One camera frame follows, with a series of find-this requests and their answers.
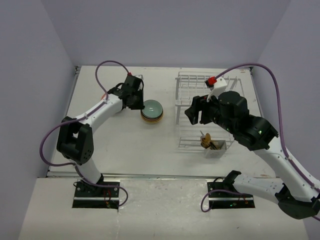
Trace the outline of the red geometric pattern bowl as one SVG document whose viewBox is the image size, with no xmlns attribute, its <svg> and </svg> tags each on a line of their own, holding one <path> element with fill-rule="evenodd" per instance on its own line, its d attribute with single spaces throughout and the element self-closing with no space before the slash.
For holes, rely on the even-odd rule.
<svg viewBox="0 0 320 240">
<path fill-rule="evenodd" d="M 143 115 L 142 113 L 141 113 L 140 115 L 141 115 L 141 118 L 142 118 L 145 122 L 147 122 L 147 123 L 157 123 L 157 122 L 159 122 L 159 121 L 163 118 L 163 116 L 164 116 L 164 114 L 161 114 L 161 115 L 159 115 L 159 116 L 157 116 L 157 117 L 155 117 L 155 118 L 150 118 L 150 117 L 147 117 L 146 115 Z"/>
</svg>

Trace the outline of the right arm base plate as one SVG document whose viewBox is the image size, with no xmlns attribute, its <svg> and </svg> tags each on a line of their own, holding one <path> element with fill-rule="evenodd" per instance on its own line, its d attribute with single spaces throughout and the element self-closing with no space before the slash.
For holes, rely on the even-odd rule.
<svg viewBox="0 0 320 240">
<path fill-rule="evenodd" d="M 207 191 L 226 190 L 235 192 L 233 188 L 223 185 L 224 179 L 218 177 L 214 180 L 207 181 Z M 228 192 L 213 192 L 208 195 L 209 208 L 216 209 L 253 209 L 255 208 L 254 197 L 250 194 L 244 196 L 231 194 Z"/>
</svg>

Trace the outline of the light green grid bowl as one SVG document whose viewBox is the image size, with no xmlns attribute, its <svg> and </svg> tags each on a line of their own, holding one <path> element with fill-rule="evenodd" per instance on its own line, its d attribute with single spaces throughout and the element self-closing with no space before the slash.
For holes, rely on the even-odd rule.
<svg viewBox="0 0 320 240">
<path fill-rule="evenodd" d="M 147 119 L 157 119 L 163 114 L 163 106 L 156 100 L 148 99 L 144 101 L 144 109 L 140 112 Z"/>
</svg>

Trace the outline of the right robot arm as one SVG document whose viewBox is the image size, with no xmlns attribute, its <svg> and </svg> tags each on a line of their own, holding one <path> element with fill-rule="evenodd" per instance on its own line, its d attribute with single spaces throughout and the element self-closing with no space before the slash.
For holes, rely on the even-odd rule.
<svg viewBox="0 0 320 240">
<path fill-rule="evenodd" d="M 248 176 L 231 171 L 221 189 L 227 196 L 253 195 L 275 203 L 288 216 L 301 220 L 317 218 L 320 212 L 320 182 L 308 173 L 293 156 L 289 156 L 277 130 L 263 117 L 250 114 L 246 98 L 235 91 L 215 96 L 195 96 L 185 110 L 190 123 L 214 123 L 249 151 L 264 160 L 281 179 Z"/>
</svg>

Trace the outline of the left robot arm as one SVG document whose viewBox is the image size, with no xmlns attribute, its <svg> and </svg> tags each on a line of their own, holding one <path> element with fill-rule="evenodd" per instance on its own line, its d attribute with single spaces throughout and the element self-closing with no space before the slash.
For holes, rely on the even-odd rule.
<svg viewBox="0 0 320 240">
<path fill-rule="evenodd" d="M 88 111 L 76 118 L 67 116 L 61 122 L 56 149 L 74 166 L 82 181 L 87 184 L 87 192 L 94 197 L 101 195 L 107 187 L 93 160 L 94 133 L 109 118 L 125 108 L 145 108 L 144 81 L 130 74 L 123 83 L 107 91 L 105 97 Z"/>
</svg>

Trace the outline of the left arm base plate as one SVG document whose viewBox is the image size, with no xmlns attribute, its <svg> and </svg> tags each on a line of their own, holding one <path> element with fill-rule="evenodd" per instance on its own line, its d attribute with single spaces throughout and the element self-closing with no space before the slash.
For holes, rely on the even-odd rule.
<svg viewBox="0 0 320 240">
<path fill-rule="evenodd" d="M 74 209 L 119 209 L 119 181 L 103 182 L 112 188 L 96 187 L 79 180 L 75 187 L 72 208 Z"/>
</svg>

